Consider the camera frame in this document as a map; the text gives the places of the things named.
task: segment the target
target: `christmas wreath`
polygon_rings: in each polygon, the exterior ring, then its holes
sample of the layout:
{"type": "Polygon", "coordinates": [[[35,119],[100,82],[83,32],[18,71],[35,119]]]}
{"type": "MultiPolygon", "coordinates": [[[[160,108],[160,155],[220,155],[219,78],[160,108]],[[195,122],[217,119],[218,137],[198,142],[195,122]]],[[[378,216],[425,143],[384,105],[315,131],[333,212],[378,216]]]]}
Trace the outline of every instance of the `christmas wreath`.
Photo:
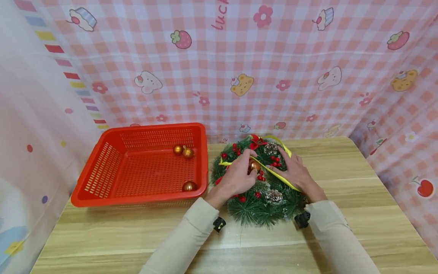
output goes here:
{"type": "Polygon", "coordinates": [[[248,172],[254,168],[258,170],[255,185],[247,192],[231,197],[226,202],[230,215],[242,225],[271,227],[279,220],[292,220],[304,211],[307,203],[304,194],[265,167],[271,165],[279,170],[286,170],[284,159],[277,149],[278,145],[283,144],[274,136],[263,139],[257,135],[250,135],[240,142],[228,145],[213,163],[211,182],[218,185],[227,167],[245,149],[255,150],[258,155],[257,159],[251,158],[248,163],[248,172]]]}

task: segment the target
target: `pine cone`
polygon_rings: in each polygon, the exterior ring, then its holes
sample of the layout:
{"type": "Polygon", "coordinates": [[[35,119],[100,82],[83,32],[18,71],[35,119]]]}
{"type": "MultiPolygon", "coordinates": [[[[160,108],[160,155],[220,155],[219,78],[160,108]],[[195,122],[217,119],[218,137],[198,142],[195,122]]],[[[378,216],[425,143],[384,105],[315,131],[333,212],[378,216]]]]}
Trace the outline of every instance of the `pine cone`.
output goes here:
{"type": "Polygon", "coordinates": [[[266,199],[268,200],[269,203],[279,204],[281,203],[281,201],[283,201],[283,194],[276,189],[270,189],[266,193],[266,199]]]}
{"type": "Polygon", "coordinates": [[[277,155],[278,153],[278,149],[277,149],[277,144],[274,142],[269,142],[265,145],[265,153],[268,155],[277,155]]]}

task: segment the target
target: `beige sleeve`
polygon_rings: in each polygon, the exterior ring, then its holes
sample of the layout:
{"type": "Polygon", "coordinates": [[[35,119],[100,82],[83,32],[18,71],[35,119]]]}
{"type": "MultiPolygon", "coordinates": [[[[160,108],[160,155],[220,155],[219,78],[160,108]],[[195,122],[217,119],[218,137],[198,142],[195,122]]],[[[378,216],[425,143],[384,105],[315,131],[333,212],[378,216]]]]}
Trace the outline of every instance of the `beige sleeve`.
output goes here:
{"type": "Polygon", "coordinates": [[[199,198],[180,224],[155,250],[140,274],[185,273],[200,247],[213,231],[219,211],[199,198]]]}
{"type": "Polygon", "coordinates": [[[334,202],[311,203],[306,210],[310,213],[309,225],[334,273],[380,273],[334,202]]]}

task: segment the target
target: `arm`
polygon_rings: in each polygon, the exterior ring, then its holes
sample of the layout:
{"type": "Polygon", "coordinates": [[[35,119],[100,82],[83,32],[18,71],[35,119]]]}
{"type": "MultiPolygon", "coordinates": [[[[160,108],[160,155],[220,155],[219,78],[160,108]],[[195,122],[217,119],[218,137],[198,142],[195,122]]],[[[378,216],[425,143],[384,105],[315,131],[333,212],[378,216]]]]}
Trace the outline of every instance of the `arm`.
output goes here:
{"type": "Polygon", "coordinates": [[[306,210],[312,232],[335,273],[380,273],[334,202],[311,203],[306,210]]]}
{"type": "Polygon", "coordinates": [[[249,155],[257,156],[246,149],[229,167],[219,185],[215,186],[205,200],[199,198],[184,215],[180,224],[157,248],[140,274],[184,273],[196,253],[213,231],[213,222],[218,209],[233,195],[249,190],[257,177],[257,171],[247,174],[249,155]]]}
{"type": "Polygon", "coordinates": [[[374,262],[354,236],[344,216],[334,202],[328,201],[324,190],[312,179],[297,155],[289,157],[279,147],[287,170],[271,170],[286,178],[291,184],[303,191],[311,204],[306,206],[310,213],[309,224],[321,249],[337,274],[379,273],[374,262]]]}
{"type": "Polygon", "coordinates": [[[152,254],[140,274],[184,273],[213,231],[213,222],[218,215],[219,211],[205,200],[196,200],[180,224],[152,254]]]}

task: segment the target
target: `gold ornament ball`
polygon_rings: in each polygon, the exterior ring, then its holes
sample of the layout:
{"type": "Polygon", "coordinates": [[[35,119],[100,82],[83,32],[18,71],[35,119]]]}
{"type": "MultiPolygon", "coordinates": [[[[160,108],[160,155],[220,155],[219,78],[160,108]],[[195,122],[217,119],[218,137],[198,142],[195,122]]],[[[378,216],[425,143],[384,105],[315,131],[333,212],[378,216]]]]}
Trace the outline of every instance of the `gold ornament ball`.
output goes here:
{"type": "Polygon", "coordinates": [[[196,186],[194,181],[187,181],[184,183],[183,185],[183,192],[186,191],[194,191],[196,190],[198,187],[196,186]]]}
{"type": "Polygon", "coordinates": [[[173,147],[173,153],[175,153],[176,155],[181,155],[183,154],[183,146],[182,145],[176,145],[173,147]]]}
{"type": "Polygon", "coordinates": [[[257,161],[250,159],[248,165],[248,174],[250,174],[253,169],[256,169],[258,173],[261,169],[261,165],[257,161]]]}
{"type": "Polygon", "coordinates": [[[193,156],[194,156],[194,151],[193,151],[193,149],[188,148],[188,147],[184,147],[184,150],[183,150],[183,156],[184,156],[186,159],[191,159],[191,158],[193,158],[193,156]]]}

